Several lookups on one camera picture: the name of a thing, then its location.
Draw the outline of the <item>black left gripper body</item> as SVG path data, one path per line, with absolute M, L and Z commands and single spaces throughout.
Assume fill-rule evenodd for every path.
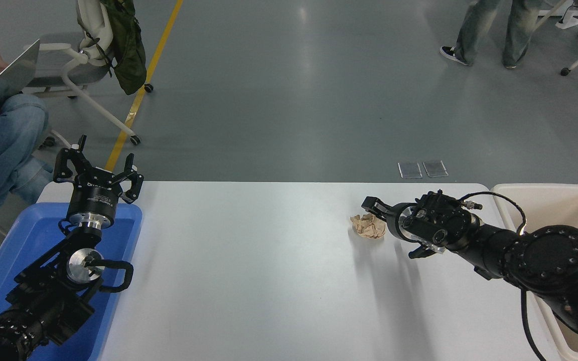
M 67 218 L 73 220 L 76 215 L 92 213 L 114 220 L 122 189 L 119 184 L 112 183 L 113 178 L 113 173 L 103 169 L 90 169 L 76 175 Z

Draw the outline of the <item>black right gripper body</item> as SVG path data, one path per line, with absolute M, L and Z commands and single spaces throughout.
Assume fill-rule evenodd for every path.
M 401 224 L 399 223 L 399 220 L 406 212 L 406 210 L 413 206 L 415 206 L 415 203 L 394 204 L 394 206 L 391 206 L 390 210 L 388 210 L 387 214 L 385 215 L 385 222 L 387 224 L 388 230 L 395 237 L 406 242 L 416 242 L 416 240 L 409 238 L 407 235 L 404 235 L 403 231 L 401 230 Z

